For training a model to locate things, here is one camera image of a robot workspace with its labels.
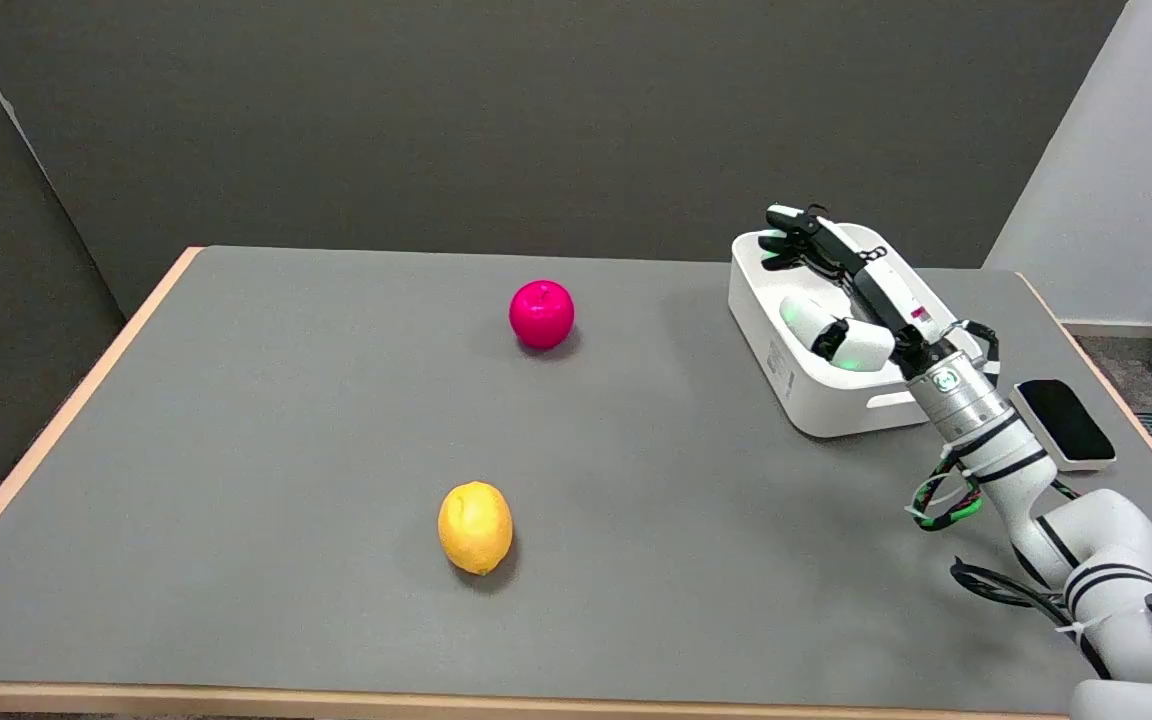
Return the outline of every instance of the lemon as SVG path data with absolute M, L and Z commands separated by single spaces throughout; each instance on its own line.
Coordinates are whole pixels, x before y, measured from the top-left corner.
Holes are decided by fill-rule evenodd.
M 513 541 L 513 517 L 505 497 L 479 480 L 452 488 L 438 511 L 438 539 L 457 568 L 488 574 Z

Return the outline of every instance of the red apple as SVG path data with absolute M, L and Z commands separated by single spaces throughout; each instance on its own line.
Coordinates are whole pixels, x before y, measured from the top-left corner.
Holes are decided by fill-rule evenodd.
M 576 305 L 567 288 L 554 281 L 531 281 L 509 301 L 509 325 L 518 340 L 548 350 L 567 339 L 576 323 Z

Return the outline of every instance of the black stripe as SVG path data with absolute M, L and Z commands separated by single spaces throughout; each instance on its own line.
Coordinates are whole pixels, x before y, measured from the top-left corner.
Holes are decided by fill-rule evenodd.
M 1047 533 L 1052 544 L 1055 544 L 1056 551 L 1060 551 L 1061 555 L 1064 556 L 1064 561 L 1069 562 L 1070 568 L 1078 568 L 1078 558 L 1075 558 L 1074 553 L 1069 551 L 1069 546 L 1066 546 L 1064 541 L 1060 539 L 1060 536 L 1056 535 L 1056 530 L 1052 528 L 1052 524 L 1048 523 L 1047 518 L 1039 515 L 1038 518 L 1034 518 L 1034 523 L 1038 523 L 1038 526 L 1043 529 L 1044 533 Z
M 1108 582 L 1108 579 L 1139 579 L 1140 582 L 1149 583 L 1152 585 L 1152 578 L 1145 573 L 1124 571 L 1124 573 L 1106 573 L 1104 575 L 1097 575 L 1096 578 L 1089 579 L 1087 584 L 1083 588 L 1078 588 L 1078 592 L 1074 593 L 1069 602 L 1066 602 L 1066 607 L 1069 607 L 1069 614 L 1073 617 L 1078 617 L 1078 600 L 1087 593 L 1087 591 L 1096 585 Z
M 955 447 L 954 454 L 960 457 L 963 457 L 965 455 L 972 455 L 973 452 L 979 450 L 982 447 L 984 447 L 984 444 L 991 441 L 991 439 L 993 438 L 996 438 L 998 433 L 1001 433 L 1002 430 L 1009 427 L 1009 425 L 1015 423 L 1015 420 L 1020 420 L 1020 415 L 1016 414 L 1015 411 L 1011 411 L 1011 416 L 1009 416 L 1009 418 L 1007 418 L 1006 420 L 1001 420 L 1001 423 L 998 423 L 994 427 L 986 430 L 984 434 L 982 434 L 978 438 L 975 438 L 972 442 L 969 442 L 961 448 Z
M 993 471 L 993 473 L 973 475 L 973 478 L 975 478 L 975 482 L 977 482 L 978 484 L 982 484 L 982 485 L 986 484 L 986 483 L 992 483 L 992 482 L 995 482 L 996 479 L 1006 478 L 1007 475 L 1015 473 L 1016 470 L 1021 470 L 1021 469 L 1028 468 L 1028 467 L 1032 465 L 1034 462 L 1038 462 L 1039 460 L 1043 460 L 1043 457 L 1047 457 L 1047 452 L 1046 450 L 1041 450 L 1041 448 L 1039 448 L 1039 450 L 1034 452 L 1033 455 L 1028 455 L 1025 457 L 1021 457 L 1021 460 L 1016 460 L 1015 462 L 1011 462 L 1010 465 L 1007 465 L 1002 470 Z
M 1144 570 L 1143 568 L 1137 568 L 1137 566 L 1127 564 L 1126 562 L 1101 562 L 1100 564 L 1089 564 L 1085 566 L 1085 568 L 1079 568 L 1078 571 L 1076 571 L 1074 575 L 1070 575 L 1069 579 L 1064 581 L 1064 600 L 1068 602 L 1069 591 L 1071 591 L 1071 589 L 1075 589 L 1076 585 L 1078 585 L 1078 583 L 1083 582 L 1083 579 L 1086 578 L 1092 573 L 1096 573 L 1097 570 L 1114 570 L 1114 569 L 1136 570 L 1137 573 L 1146 575 L 1146 577 L 1152 579 L 1152 575 L 1146 573 L 1146 570 Z
M 1105 660 L 1101 658 L 1100 652 L 1096 652 L 1096 647 L 1092 647 L 1092 641 L 1087 639 L 1086 635 L 1078 638 L 1078 649 L 1083 651 L 1083 657 L 1087 659 L 1087 664 L 1092 665 L 1092 669 L 1096 670 L 1096 675 L 1101 680 L 1113 680 L 1114 675 L 1111 675 L 1111 669 L 1105 666 Z
M 1030 562 L 1028 558 L 1021 555 L 1021 552 L 1016 550 L 1015 544 L 1011 545 L 1011 552 L 1016 553 L 1016 560 L 1020 561 L 1021 568 L 1024 568 L 1025 573 L 1029 574 L 1030 578 L 1037 579 L 1038 584 L 1043 585 L 1043 588 L 1052 589 L 1052 586 L 1047 584 L 1047 581 L 1044 579 L 1043 576 L 1038 574 L 1038 570 L 1034 568 L 1033 562 Z

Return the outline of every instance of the robotic arm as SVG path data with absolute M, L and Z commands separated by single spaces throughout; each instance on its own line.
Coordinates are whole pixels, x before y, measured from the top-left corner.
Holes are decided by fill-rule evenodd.
M 876 372 L 892 361 L 914 400 L 945 439 L 940 478 L 957 467 L 998 508 L 1021 568 L 1044 591 L 996 573 L 956 564 L 955 578 L 983 597 L 1034 606 L 1073 635 L 1101 680 L 1087 680 L 1074 695 L 1075 720 L 1152 717 L 1152 523 L 1128 498 L 1098 488 L 1047 514 L 1033 505 L 1056 480 L 1056 464 L 1009 401 L 998 395 L 998 342 L 978 323 L 938 327 L 900 274 L 882 257 L 861 251 L 824 209 L 773 205 L 759 245 L 766 270 L 806 266 L 842 287 L 855 318 L 835 318 L 810 297 L 781 302 L 788 329 L 805 347 L 838 367 Z M 987 342 L 986 359 L 972 359 L 950 340 L 961 327 Z M 937 491 L 929 486 L 927 497 Z M 923 523 L 924 529 L 942 529 Z M 990 588 L 986 579 L 995 584 Z M 1005 592 L 998 584 L 1006 588 Z

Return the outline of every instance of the gray tabletop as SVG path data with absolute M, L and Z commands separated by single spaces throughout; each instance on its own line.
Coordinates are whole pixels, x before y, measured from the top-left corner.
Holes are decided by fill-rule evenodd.
M 513 288 L 567 285 L 544 356 Z M 1069 382 L 1120 461 L 1075 487 L 1152 518 L 1152 452 L 1018 278 L 924 276 Z M 727 266 L 210 249 L 0 518 L 0 680 L 1064 711 L 1091 670 L 992 510 L 901 510 L 932 429 L 801 435 L 726 305 Z M 444 492 L 511 503 L 497 573 L 453 571 Z

